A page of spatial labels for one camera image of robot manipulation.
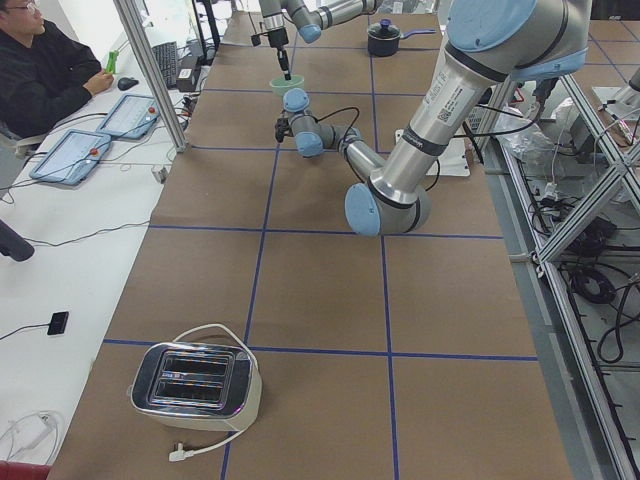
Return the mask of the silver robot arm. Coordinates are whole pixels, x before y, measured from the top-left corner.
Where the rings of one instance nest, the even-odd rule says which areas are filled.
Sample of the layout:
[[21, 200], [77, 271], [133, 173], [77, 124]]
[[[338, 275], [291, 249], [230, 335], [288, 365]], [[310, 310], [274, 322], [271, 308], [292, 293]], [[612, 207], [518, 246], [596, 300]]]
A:
[[285, 26], [285, 15], [288, 15], [302, 39], [307, 43], [318, 40], [321, 33], [335, 25], [346, 23], [361, 15], [374, 14], [381, 1], [344, 0], [331, 1], [316, 10], [310, 10], [304, 1], [299, 0], [260, 0], [264, 31], [252, 36], [252, 43], [258, 45], [259, 37], [266, 35], [271, 48], [277, 50], [277, 59], [284, 80], [292, 79], [288, 55], [285, 46], [289, 43]]
[[358, 175], [345, 197], [345, 216], [359, 235], [422, 226], [431, 203], [424, 177], [491, 86], [507, 79], [557, 78], [579, 70], [587, 54], [589, 1], [455, 1], [430, 89], [388, 158], [353, 127], [322, 125], [307, 93], [287, 91], [275, 126], [277, 141], [293, 137], [298, 153], [340, 152]]

